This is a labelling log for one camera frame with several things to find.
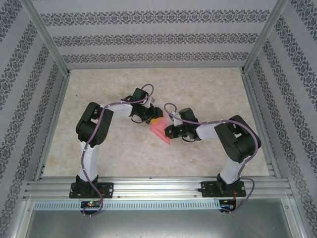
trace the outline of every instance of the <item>black mounting plate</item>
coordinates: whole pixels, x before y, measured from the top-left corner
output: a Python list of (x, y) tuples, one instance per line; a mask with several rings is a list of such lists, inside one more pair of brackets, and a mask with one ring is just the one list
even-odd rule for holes
[(230, 186), (230, 191), (225, 194), (217, 187), (216, 181), (204, 181), (201, 182), (201, 185), (202, 188), (198, 189), (198, 191), (202, 193), (203, 197), (233, 197), (234, 191), (236, 191), (237, 197), (245, 197), (247, 195), (242, 181), (238, 181)]
[[(113, 183), (112, 182), (98, 182), (97, 189), (101, 192), (103, 198), (112, 198), (113, 195)], [(70, 187), (69, 198), (100, 198), (98, 193), (94, 193), (93, 196), (86, 194), (78, 194), (78, 184), (73, 182)]]

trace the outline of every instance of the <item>beige floor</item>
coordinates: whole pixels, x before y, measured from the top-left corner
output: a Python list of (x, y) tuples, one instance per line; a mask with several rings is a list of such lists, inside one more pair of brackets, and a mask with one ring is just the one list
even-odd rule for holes
[[(155, 87), (156, 106), (173, 102), (179, 110), (191, 107), (199, 121), (239, 114), (255, 129), (238, 68), (73, 70), (44, 176), (77, 175), (81, 151), (75, 128), (89, 102), (116, 102), (146, 83)], [(124, 118), (111, 123), (101, 145), (98, 171), (110, 177), (216, 176), (226, 160), (218, 139), (186, 143), (178, 138), (168, 145), (148, 125)], [(268, 175), (261, 149), (243, 175)]]

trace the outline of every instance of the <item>white vent strip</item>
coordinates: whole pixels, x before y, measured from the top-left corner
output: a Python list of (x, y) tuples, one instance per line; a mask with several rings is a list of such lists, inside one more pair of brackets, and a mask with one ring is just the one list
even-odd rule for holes
[[(75, 211), (80, 210), (81, 201), (45, 201), (36, 202), (34, 211)], [(107, 201), (103, 210), (208, 210), (220, 209), (219, 200), (208, 201)]]

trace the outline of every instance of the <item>yellow object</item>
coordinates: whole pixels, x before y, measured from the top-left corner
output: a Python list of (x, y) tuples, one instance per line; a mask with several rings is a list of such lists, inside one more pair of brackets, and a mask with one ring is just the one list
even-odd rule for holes
[(150, 124), (157, 123), (157, 122), (159, 121), (159, 119), (161, 119), (161, 118), (152, 119), (152, 120), (150, 121)]

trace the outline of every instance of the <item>wire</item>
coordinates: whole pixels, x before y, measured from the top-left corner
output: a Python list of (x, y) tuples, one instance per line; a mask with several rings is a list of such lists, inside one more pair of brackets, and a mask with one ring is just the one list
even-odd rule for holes
[(173, 103), (165, 103), (165, 104), (164, 104), (164, 110), (166, 111), (166, 113), (167, 113), (170, 117), (172, 117), (172, 118), (174, 118), (174, 119), (176, 119), (176, 120), (180, 120), (180, 121), (182, 121), (182, 122), (186, 122), (186, 123), (190, 123), (190, 124), (195, 124), (195, 125), (209, 125), (209, 124), (218, 124), (218, 123), (229, 122), (229, 123), (236, 124), (236, 125), (238, 125), (238, 126), (244, 128), (244, 129), (252, 136), (252, 138), (253, 138), (253, 140), (254, 140), (254, 144), (255, 144), (254, 153), (253, 153), (248, 159), (246, 159), (246, 160), (243, 162), (243, 165), (241, 166), (241, 168), (240, 168), (240, 170), (239, 170), (239, 172), (238, 172), (238, 177), (239, 177), (239, 178), (241, 178), (241, 179), (246, 179), (246, 180), (250, 180), (250, 181), (252, 182), (251, 191), (250, 191), (250, 193), (248, 194), (248, 196), (246, 197), (246, 199), (244, 199), (244, 201), (240, 204), (240, 206), (237, 207), (237, 209), (235, 209), (234, 211), (230, 212), (230, 211), (227, 210), (227, 209), (223, 209), (223, 210), (226, 210), (227, 214), (231, 214), (231, 213), (234, 213), (234, 212), (240, 210), (240, 208), (245, 205), (246, 201), (248, 201), (248, 199), (249, 199), (249, 197), (251, 196), (251, 194), (252, 194), (252, 192), (253, 192), (253, 190), (254, 190), (254, 187), (255, 187), (255, 182), (254, 182), (254, 180), (253, 180), (252, 178), (241, 177), (241, 173), (242, 173), (244, 167), (246, 166), (246, 164), (247, 164), (250, 160), (252, 160), (252, 159), (255, 157), (255, 155), (257, 154), (258, 149), (259, 149), (258, 141), (257, 141), (257, 138), (256, 138), (255, 134), (254, 134), (248, 127), (246, 127), (246, 126), (243, 125), (242, 123), (239, 123), (239, 122), (234, 121), (234, 120), (214, 120), (214, 121), (207, 121), (207, 122), (194, 122), (194, 121), (190, 121), (190, 120), (183, 120), (183, 119), (181, 119), (181, 118), (178, 118), (178, 117), (174, 116), (172, 113), (170, 113), (170, 112), (167, 110), (167, 108), (166, 108), (167, 105), (174, 106), (174, 112), (176, 112), (176, 110), (177, 110), (176, 105), (173, 104)]
[(133, 120), (133, 116), (131, 117), (131, 121), (133, 121), (136, 124), (142, 124), (144, 122), (144, 121), (135, 121), (135, 120)]
[(96, 135), (96, 133), (97, 133), (97, 131), (98, 131), (98, 128), (99, 128), (99, 126), (100, 126), (101, 119), (103, 118), (103, 115), (104, 115), (105, 110), (106, 110), (108, 107), (113, 106), (113, 105), (134, 104), (134, 103), (142, 103), (142, 102), (144, 102), (145, 100), (149, 99), (149, 98), (152, 96), (153, 92), (154, 92), (154, 86), (153, 86), (152, 84), (150, 84), (150, 83), (145, 84), (145, 85), (142, 87), (142, 89), (145, 88), (145, 87), (147, 87), (147, 86), (151, 86), (151, 87), (152, 87), (152, 92), (151, 92), (147, 97), (145, 97), (144, 99), (141, 99), (141, 100), (138, 100), (138, 101), (135, 101), (135, 102), (123, 102), (123, 101), (121, 101), (121, 102), (116, 102), (116, 103), (110, 103), (109, 105), (104, 106), (104, 108), (102, 109), (102, 111), (101, 111), (101, 113), (100, 113), (100, 116), (99, 116), (97, 125), (96, 125), (96, 127), (95, 127), (95, 130), (94, 130), (93, 134), (91, 135), (91, 137), (89, 138), (89, 140), (88, 140), (88, 141), (86, 142), (86, 144), (85, 144), (84, 151), (83, 151), (83, 153), (82, 153), (82, 155), (81, 155), (81, 167), (82, 167), (82, 169), (83, 169), (83, 173), (84, 173), (84, 175), (85, 175), (85, 177), (86, 177), (88, 183), (90, 184), (91, 187), (93, 187), (93, 189), (94, 189), (94, 190), (97, 192), (97, 194), (99, 195), (100, 200), (101, 200), (101, 204), (100, 204), (99, 209), (98, 209), (95, 213), (90, 214), (90, 215), (88, 215), (88, 214), (85, 213), (85, 209), (86, 209), (86, 207), (85, 207), (85, 208), (83, 209), (83, 215), (84, 215), (84, 217), (85, 217), (85, 216), (89, 216), (89, 217), (95, 216), (95, 215), (97, 215), (98, 213), (100, 213), (101, 210), (102, 210), (102, 208), (104, 207), (104, 199), (103, 199), (103, 196), (101, 195), (101, 193), (99, 192), (99, 190), (96, 188), (96, 186), (95, 186), (95, 185), (91, 182), (91, 180), (89, 179), (89, 177), (88, 177), (88, 175), (87, 175), (87, 173), (86, 173), (85, 166), (84, 166), (84, 158), (85, 158), (85, 153), (86, 153), (86, 151), (87, 151), (88, 145), (89, 145), (89, 143), (93, 140), (93, 138), (95, 137), (95, 135)]
[(102, 189), (99, 189), (99, 191), (100, 191), (100, 192), (103, 192), (104, 195), (106, 194), (105, 191), (103, 191)]
[[(236, 192), (236, 190), (233, 191), (233, 199), (231, 201), (234, 202), (233, 208), (231, 210), (228, 210), (228, 211), (234, 211), (236, 209), (236, 205), (237, 205), (237, 192)], [(221, 206), (221, 210), (224, 210), (223, 207), (227, 207), (227, 206), (226, 205)]]
[(229, 211), (225, 208), (221, 208), (222, 210), (224, 210), (226, 212), (226, 214), (233, 214), (237, 211), (239, 211), (245, 204), (246, 201), (248, 201), (249, 197), (252, 195), (254, 187), (255, 187), (255, 182), (252, 178), (247, 178), (247, 177), (240, 177), (241, 179), (245, 179), (245, 180), (250, 180), (252, 182), (252, 187), (251, 187), (251, 191), (249, 192), (248, 196), (243, 200), (243, 202), (234, 210), (234, 211)]
[(186, 142), (188, 142), (188, 143), (193, 143), (193, 142), (196, 141), (196, 140), (186, 140), (186, 139), (184, 138), (184, 136), (182, 137), (182, 139), (183, 139), (183, 141), (186, 141)]

